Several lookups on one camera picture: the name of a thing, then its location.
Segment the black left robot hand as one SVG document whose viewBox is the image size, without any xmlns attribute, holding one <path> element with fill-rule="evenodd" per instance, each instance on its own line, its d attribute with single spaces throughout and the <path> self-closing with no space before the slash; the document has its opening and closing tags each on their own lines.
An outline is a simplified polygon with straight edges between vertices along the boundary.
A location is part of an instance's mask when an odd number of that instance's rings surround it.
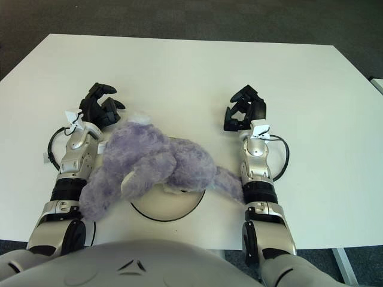
<svg viewBox="0 0 383 287">
<path fill-rule="evenodd" d="M 81 100 L 79 108 L 83 113 L 83 121 L 96 125 L 100 130 L 120 120 L 118 109 L 126 109 L 119 101 L 108 97 L 102 104 L 98 100 L 105 94 L 115 94 L 117 90 L 109 85 L 94 83 L 87 96 Z"/>
</svg>

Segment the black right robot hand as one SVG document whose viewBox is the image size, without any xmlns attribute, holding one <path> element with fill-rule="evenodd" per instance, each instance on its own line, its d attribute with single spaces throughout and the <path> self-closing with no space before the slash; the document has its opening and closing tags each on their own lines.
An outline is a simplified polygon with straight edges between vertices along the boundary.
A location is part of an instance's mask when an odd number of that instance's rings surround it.
<svg viewBox="0 0 383 287">
<path fill-rule="evenodd" d="M 250 85 L 232 96 L 233 107 L 227 107 L 224 116 L 224 131 L 249 130 L 253 120 L 266 119 L 266 103 Z"/>
</svg>

